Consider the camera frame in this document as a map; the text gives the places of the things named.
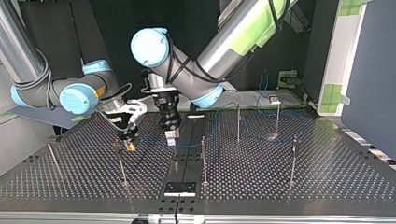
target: perforated metal table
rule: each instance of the perforated metal table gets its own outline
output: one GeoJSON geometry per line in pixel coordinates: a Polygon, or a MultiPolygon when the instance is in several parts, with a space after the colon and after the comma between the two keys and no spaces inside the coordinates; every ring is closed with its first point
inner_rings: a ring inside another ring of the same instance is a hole
{"type": "Polygon", "coordinates": [[[123,186],[113,151],[116,134],[94,116],[52,144],[59,168],[45,147],[0,177],[0,218],[45,212],[49,217],[95,213],[206,222],[312,221],[312,216],[315,221],[332,216],[345,222],[395,222],[396,173],[330,121],[308,108],[282,110],[279,136],[271,140],[275,111],[243,110],[241,118],[238,143],[235,111],[205,112],[202,119],[183,115],[177,146],[168,147],[159,115],[147,114],[137,151],[123,155],[129,182],[123,186]],[[301,146],[290,182],[294,135],[301,146]],[[194,183],[195,196],[165,197],[166,185],[173,182],[194,183]]]}

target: black cable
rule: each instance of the black cable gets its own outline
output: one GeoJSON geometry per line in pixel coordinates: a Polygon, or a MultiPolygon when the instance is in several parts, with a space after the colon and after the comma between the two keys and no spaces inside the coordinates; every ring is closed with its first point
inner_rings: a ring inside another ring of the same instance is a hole
{"type": "Polygon", "coordinates": [[[172,74],[172,68],[173,68],[173,59],[174,59],[174,50],[173,50],[173,39],[169,35],[169,33],[166,33],[166,36],[169,40],[169,64],[168,64],[168,72],[166,74],[166,80],[165,83],[169,83],[169,79],[171,78],[172,74]]]}
{"type": "Polygon", "coordinates": [[[311,94],[309,94],[308,90],[305,87],[304,81],[303,81],[303,79],[301,77],[300,77],[300,80],[301,80],[301,84],[302,84],[302,86],[304,88],[305,93],[308,95],[309,98],[311,98],[311,101],[315,105],[315,107],[318,108],[317,103],[315,103],[314,98],[312,98],[311,94]]]}
{"type": "Polygon", "coordinates": [[[143,68],[142,70],[140,70],[138,75],[141,76],[141,77],[148,77],[150,71],[151,70],[149,68],[143,68]]]}
{"type": "MultiPolygon", "coordinates": [[[[282,22],[283,19],[285,18],[286,14],[288,13],[289,7],[290,7],[290,0],[286,0],[285,3],[285,9],[283,14],[279,17],[279,19],[277,18],[276,15],[276,10],[275,10],[275,6],[274,6],[274,0],[269,0],[269,4],[270,4],[270,9],[271,9],[271,14],[273,16],[274,19],[274,23],[276,26],[276,29],[278,31],[280,31],[282,29],[282,22]]],[[[198,69],[206,76],[209,78],[205,78],[202,77],[198,74],[196,74],[194,71],[190,70],[190,68],[188,68],[186,65],[186,63],[183,63],[180,58],[178,58],[177,54],[174,52],[173,50],[173,40],[172,37],[169,35],[169,33],[166,34],[166,37],[168,38],[169,41],[169,45],[170,45],[170,59],[169,59],[169,65],[168,65],[168,72],[166,74],[166,83],[169,83],[170,81],[170,77],[171,77],[171,73],[172,73],[172,68],[173,68],[173,60],[174,58],[176,59],[176,61],[180,64],[180,67],[178,69],[178,71],[180,71],[180,68],[183,70],[185,69],[187,72],[189,72],[192,76],[197,77],[199,79],[201,79],[202,81],[206,81],[206,82],[210,82],[210,83],[222,83],[222,82],[227,82],[227,81],[231,81],[234,78],[238,77],[242,70],[248,65],[248,63],[250,62],[250,60],[253,58],[254,53],[252,53],[249,58],[247,59],[247,61],[244,63],[243,66],[241,66],[238,71],[232,76],[232,77],[228,77],[228,78],[223,78],[223,79],[214,79],[209,73],[207,73],[205,71],[205,69],[198,63],[198,60],[195,61],[196,66],[198,67],[198,69]]]]}
{"type": "Polygon", "coordinates": [[[277,29],[278,31],[281,31],[281,30],[282,30],[283,20],[285,19],[286,14],[287,14],[288,11],[289,11],[290,0],[286,0],[285,9],[283,10],[283,13],[282,13],[282,15],[279,17],[279,19],[277,18],[277,15],[276,15],[276,10],[275,10],[275,6],[274,6],[274,0],[268,0],[268,3],[269,3],[269,5],[270,5],[271,15],[272,15],[272,17],[273,17],[275,27],[276,27],[276,29],[277,29]]]}
{"type": "MultiPolygon", "coordinates": [[[[222,83],[222,82],[227,82],[230,80],[233,80],[234,78],[238,77],[240,75],[240,73],[242,72],[242,70],[248,65],[248,63],[251,61],[251,59],[253,58],[253,53],[249,56],[249,58],[247,59],[247,61],[244,63],[244,65],[238,69],[238,71],[232,76],[232,77],[228,77],[228,78],[224,78],[222,80],[211,80],[205,77],[201,77],[200,75],[196,74],[195,72],[193,72],[192,70],[190,70],[190,68],[183,66],[183,69],[185,69],[187,72],[189,72],[192,76],[197,77],[203,81],[206,82],[211,82],[211,83],[222,83]]],[[[176,61],[179,64],[182,64],[182,61],[177,57],[177,54],[174,54],[176,61]]]]}

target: black panel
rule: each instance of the black panel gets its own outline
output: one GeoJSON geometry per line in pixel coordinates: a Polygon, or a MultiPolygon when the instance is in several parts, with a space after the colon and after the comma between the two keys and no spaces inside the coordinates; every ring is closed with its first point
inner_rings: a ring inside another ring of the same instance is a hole
{"type": "Polygon", "coordinates": [[[396,158],[396,2],[381,0],[367,6],[346,95],[343,123],[396,158]]]}
{"type": "Polygon", "coordinates": [[[68,3],[20,2],[35,45],[46,55],[53,77],[81,77],[78,38],[68,3]]]}
{"type": "Polygon", "coordinates": [[[70,3],[84,63],[99,59],[109,62],[105,42],[93,16],[90,0],[58,0],[58,2],[70,3]]]}

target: cable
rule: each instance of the cable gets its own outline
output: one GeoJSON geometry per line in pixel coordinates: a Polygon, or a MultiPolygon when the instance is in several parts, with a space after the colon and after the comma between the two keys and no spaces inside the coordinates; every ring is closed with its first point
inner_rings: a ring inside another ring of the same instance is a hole
{"type": "Polygon", "coordinates": [[[132,88],[132,83],[130,83],[130,82],[128,82],[128,83],[126,83],[125,85],[123,85],[123,86],[121,86],[120,88],[119,88],[119,90],[117,91],[117,92],[120,92],[120,94],[116,94],[116,95],[114,95],[114,96],[110,96],[110,98],[106,98],[106,99],[102,99],[101,101],[100,101],[100,103],[101,104],[105,104],[105,103],[107,103],[107,102],[109,102],[109,101],[112,101],[114,98],[121,98],[123,95],[125,95],[126,93],[128,93],[128,91],[130,91],[131,90],[131,88],[132,88]],[[128,87],[128,89],[126,89],[125,91],[123,91],[123,92],[120,92],[122,89],[124,89],[125,87],[128,87]]]}
{"type": "MultiPolygon", "coordinates": [[[[243,69],[248,65],[248,63],[251,61],[251,59],[253,58],[253,55],[254,55],[254,53],[251,53],[251,54],[250,54],[250,56],[248,57],[248,59],[247,59],[247,61],[244,63],[244,65],[242,65],[242,66],[238,69],[238,71],[236,71],[236,73],[235,73],[232,77],[223,78],[223,79],[212,80],[212,79],[209,79],[209,78],[206,78],[206,77],[202,77],[202,76],[196,74],[195,72],[193,72],[192,70],[190,70],[190,68],[188,68],[186,65],[184,65],[184,66],[182,66],[182,67],[183,67],[183,69],[185,69],[188,73],[190,73],[192,76],[197,77],[197,78],[201,79],[202,81],[219,84],[219,83],[222,83],[222,82],[231,81],[231,80],[233,80],[234,78],[238,77],[238,76],[241,74],[242,70],[243,70],[243,69]]],[[[176,61],[177,61],[180,65],[183,64],[183,62],[180,60],[180,58],[178,58],[177,54],[174,54],[174,57],[175,57],[176,61]]]]}
{"type": "MultiPolygon", "coordinates": [[[[262,71],[262,74],[265,74],[265,76],[266,76],[266,78],[267,78],[267,81],[266,81],[266,83],[265,83],[265,88],[264,88],[264,91],[267,91],[267,89],[268,89],[268,83],[269,83],[267,70],[262,71]]],[[[260,98],[264,97],[264,96],[262,95],[262,74],[260,75],[260,82],[259,82],[259,97],[257,98],[256,107],[257,107],[257,111],[258,111],[260,114],[265,114],[264,112],[260,111],[260,108],[259,108],[259,101],[260,101],[260,98]]]]}
{"type": "Polygon", "coordinates": [[[305,87],[304,81],[303,81],[303,79],[301,77],[300,77],[300,80],[301,80],[301,84],[302,84],[302,86],[304,88],[305,93],[308,95],[309,98],[311,98],[312,103],[315,105],[315,107],[318,108],[317,103],[315,103],[314,98],[312,98],[311,94],[309,94],[308,90],[305,87]]]}
{"type": "Polygon", "coordinates": [[[169,57],[169,64],[168,64],[168,72],[166,74],[166,80],[165,83],[169,83],[169,79],[171,78],[171,74],[172,74],[172,68],[173,68],[173,59],[174,59],[174,50],[173,50],[173,39],[172,37],[169,35],[169,33],[166,33],[166,36],[169,40],[169,50],[170,50],[170,57],[169,57]]]}
{"type": "Polygon", "coordinates": [[[268,0],[268,3],[270,5],[271,15],[272,15],[272,18],[274,20],[275,27],[276,27],[276,29],[278,31],[281,31],[282,30],[283,20],[285,19],[286,14],[289,11],[290,0],[286,0],[285,8],[283,10],[282,15],[279,17],[279,19],[277,18],[277,15],[276,15],[276,10],[275,10],[275,6],[274,6],[274,0],[268,0]]]}

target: green tape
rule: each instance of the green tape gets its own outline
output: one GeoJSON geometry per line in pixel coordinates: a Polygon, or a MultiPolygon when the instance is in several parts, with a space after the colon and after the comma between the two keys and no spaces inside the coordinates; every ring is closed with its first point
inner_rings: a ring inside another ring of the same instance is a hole
{"type": "MultiPolygon", "coordinates": [[[[265,6],[266,1],[259,1],[265,6]]],[[[276,14],[280,17],[283,13],[285,0],[274,0],[276,14]]],[[[276,32],[274,20],[272,18],[271,9],[268,4],[265,7],[251,12],[245,18],[247,24],[240,31],[239,36],[232,42],[230,48],[236,53],[244,56],[250,50],[254,50],[256,46],[262,47],[276,32]]]]}
{"type": "Polygon", "coordinates": [[[362,0],[344,0],[340,8],[339,16],[359,15],[361,10],[362,0]]]}
{"type": "Polygon", "coordinates": [[[341,89],[343,85],[325,84],[321,103],[320,113],[336,113],[337,107],[341,103],[341,89]]]}

